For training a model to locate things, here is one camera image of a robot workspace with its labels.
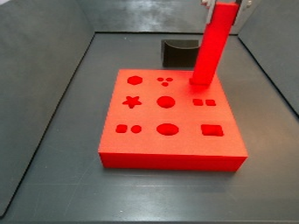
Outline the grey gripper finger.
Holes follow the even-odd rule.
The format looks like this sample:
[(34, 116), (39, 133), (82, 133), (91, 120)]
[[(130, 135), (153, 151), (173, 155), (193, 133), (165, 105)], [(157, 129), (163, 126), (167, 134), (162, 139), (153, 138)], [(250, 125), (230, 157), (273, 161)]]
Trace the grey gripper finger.
[(209, 24), (211, 22), (217, 0), (201, 0), (201, 4), (209, 9), (207, 20), (206, 20), (206, 23)]
[(237, 0), (237, 4), (238, 4), (238, 14), (235, 17), (235, 21), (239, 21), (243, 11), (251, 7), (253, 0)]

